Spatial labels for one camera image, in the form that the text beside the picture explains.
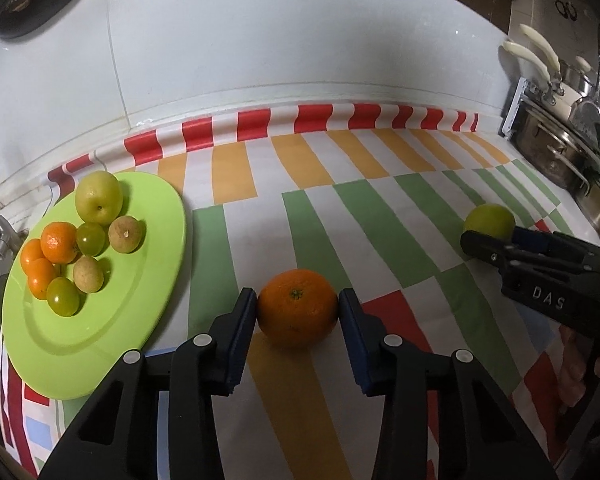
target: screw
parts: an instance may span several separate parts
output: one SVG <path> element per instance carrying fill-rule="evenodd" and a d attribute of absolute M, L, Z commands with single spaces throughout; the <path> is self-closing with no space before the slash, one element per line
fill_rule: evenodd
<path fill-rule="evenodd" d="M 402 344 L 402 338 L 396 334 L 387 334 L 384 336 L 384 344 L 387 346 L 400 346 Z"/>
<path fill-rule="evenodd" d="M 193 338 L 193 344 L 195 346 L 206 346 L 213 341 L 213 338 L 209 334 L 198 334 Z"/>
<path fill-rule="evenodd" d="M 129 352 L 124 355 L 122 360 L 128 365 L 132 365 L 137 363 L 140 360 L 140 357 L 140 352 L 138 350 L 129 350 Z"/>
<path fill-rule="evenodd" d="M 474 360 L 474 355 L 464 348 L 456 352 L 456 359 L 463 363 L 470 363 Z"/>

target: red stripe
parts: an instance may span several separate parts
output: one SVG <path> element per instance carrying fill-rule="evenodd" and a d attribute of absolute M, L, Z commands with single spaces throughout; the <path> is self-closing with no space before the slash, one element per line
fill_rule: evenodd
<path fill-rule="evenodd" d="M 545 233 L 551 232 L 551 229 L 549 229 L 549 226 L 542 219 L 539 219 L 536 222 L 536 227 L 538 228 L 539 231 L 544 231 Z"/>
<path fill-rule="evenodd" d="M 127 137 L 125 148 L 133 155 L 136 166 L 162 158 L 162 147 L 155 130 Z"/>
<path fill-rule="evenodd" d="M 211 148 L 214 145 L 214 130 L 211 117 L 192 119 L 182 123 L 182 136 L 187 145 L 187 151 Z"/>
<path fill-rule="evenodd" d="M 391 123 L 392 128 L 405 129 L 407 127 L 407 121 L 413 115 L 413 108 L 408 105 L 398 105 L 398 114 L 394 121 Z"/>
<path fill-rule="evenodd" d="M 433 460 L 427 460 L 427 480 L 436 480 L 436 469 L 433 467 Z"/>
<path fill-rule="evenodd" d="M 30 400 L 31 402 L 42 404 L 43 406 L 49 405 L 49 398 L 42 396 L 38 392 L 29 388 L 28 384 L 24 385 L 24 398 Z"/>
<path fill-rule="evenodd" d="M 431 352 L 431 346 L 424 333 L 418 326 L 411 307 L 400 290 L 391 292 L 380 298 L 363 303 L 362 309 L 367 314 L 377 316 L 384 323 L 387 332 L 397 334 L 411 341 L 423 352 Z M 427 393 L 427 412 L 429 428 L 433 437 L 438 441 L 438 394 L 434 391 Z"/>
<path fill-rule="evenodd" d="M 546 352 L 540 354 L 526 373 L 525 385 L 531 393 L 538 419 L 546 432 L 549 460 L 555 463 L 564 451 L 564 444 L 555 436 L 555 424 L 562 401 L 558 396 L 558 380 L 555 377 L 554 366 Z"/>
<path fill-rule="evenodd" d="M 89 158 L 89 155 L 85 154 L 83 156 L 79 156 L 78 158 L 74 158 L 74 160 L 70 160 L 65 166 L 69 173 L 75 173 L 78 170 L 83 170 L 84 168 L 93 166 L 93 162 Z"/>
<path fill-rule="evenodd" d="M 427 108 L 427 115 L 420 123 L 423 130 L 437 130 L 438 123 L 442 120 L 445 113 L 439 108 Z"/>
<path fill-rule="evenodd" d="M 478 114 L 474 114 L 474 122 L 471 123 L 471 128 L 469 128 L 472 132 L 478 127 Z"/>
<path fill-rule="evenodd" d="M 7 444 L 13 447 L 9 417 L 7 416 L 7 412 L 4 411 L 4 385 L 2 384 L 2 367 L 0 367 L 0 414 L 2 415 L 2 425 L 4 426 L 4 440 Z"/>
<path fill-rule="evenodd" d="M 333 115 L 333 105 L 298 105 L 298 117 L 294 133 L 321 132 L 327 129 L 327 121 Z"/>
<path fill-rule="evenodd" d="M 238 112 L 238 141 L 267 137 L 271 108 Z"/>
<path fill-rule="evenodd" d="M 451 127 L 451 129 L 453 131 L 455 131 L 455 132 L 459 132 L 460 131 L 460 127 L 462 126 L 462 124 L 465 121 L 466 121 L 466 112 L 458 112 L 458 118 L 456 119 L 456 122 Z"/>
<path fill-rule="evenodd" d="M 376 119 L 380 116 L 381 111 L 380 105 L 355 103 L 353 105 L 353 115 L 349 119 L 349 130 L 375 128 Z"/>
<path fill-rule="evenodd" d="M 34 478 L 38 477 L 36 467 L 31 458 L 27 435 L 24 432 L 24 423 L 22 421 L 22 380 L 14 370 L 11 361 L 9 361 L 9 384 L 7 386 L 7 403 L 9 405 L 9 414 L 11 415 L 11 431 L 13 439 L 16 442 L 16 449 L 20 457 L 20 464 L 29 471 Z"/>
<path fill-rule="evenodd" d="M 50 182 L 55 182 L 60 188 L 60 200 L 75 189 L 74 178 L 71 175 L 67 175 L 63 170 L 62 166 L 54 168 L 46 174 L 46 177 Z"/>

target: green oval plate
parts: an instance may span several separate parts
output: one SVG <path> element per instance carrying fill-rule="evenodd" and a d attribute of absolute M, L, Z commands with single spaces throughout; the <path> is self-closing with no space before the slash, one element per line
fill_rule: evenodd
<path fill-rule="evenodd" d="M 71 317 L 55 314 L 27 287 L 20 255 L 2 302 L 2 332 L 13 367 L 31 388 L 52 399 L 90 394 L 120 356 L 141 348 L 166 307 L 180 270 L 186 239 L 182 200 L 169 183 L 148 173 L 116 175 L 123 187 L 122 213 L 144 222 L 144 241 L 131 254 L 110 246 L 97 257 L 105 284 L 82 295 Z M 29 234 L 40 236 L 54 221 L 79 226 L 71 193 L 53 206 Z M 62 273 L 71 278 L 72 265 Z"/>

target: white wall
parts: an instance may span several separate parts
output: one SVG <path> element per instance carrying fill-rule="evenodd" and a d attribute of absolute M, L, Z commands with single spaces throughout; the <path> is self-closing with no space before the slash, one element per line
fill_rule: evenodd
<path fill-rule="evenodd" d="M 499 115 L 516 78 L 503 38 L 454 0 L 77 0 L 0 40 L 0 200 L 87 146 L 200 110 L 377 100 Z"/>
<path fill-rule="evenodd" d="M 509 35 L 514 40 L 541 52 L 520 33 L 520 23 L 538 30 L 551 43 L 561 59 L 573 64 L 576 56 L 582 56 L 592 65 L 588 74 L 595 82 L 598 69 L 598 20 L 584 0 L 560 0 L 571 2 L 577 10 L 577 19 L 565 19 L 556 9 L 556 0 L 514 0 L 511 6 Z M 521 63 L 525 76 L 535 77 L 535 69 L 529 63 Z"/>

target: orange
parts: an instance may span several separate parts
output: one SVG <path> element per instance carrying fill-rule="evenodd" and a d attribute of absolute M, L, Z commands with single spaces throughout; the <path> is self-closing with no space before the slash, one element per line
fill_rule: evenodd
<path fill-rule="evenodd" d="M 36 260 L 44 258 L 42 247 L 40 246 L 40 238 L 32 238 L 22 246 L 20 251 L 20 266 L 25 274 L 29 274 L 29 266 Z"/>
<path fill-rule="evenodd" d="M 68 264 L 78 254 L 75 225 L 69 222 L 51 222 L 40 235 L 40 246 L 45 258 L 53 264 Z"/>
<path fill-rule="evenodd" d="M 54 265 L 46 258 L 39 258 L 29 265 L 27 285 L 31 293 L 39 300 L 46 300 L 46 288 L 58 276 Z"/>
<path fill-rule="evenodd" d="M 275 276 L 262 289 L 258 324 L 273 346 L 307 348 L 333 329 L 338 298 L 320 274 L 293 269 Z"/>

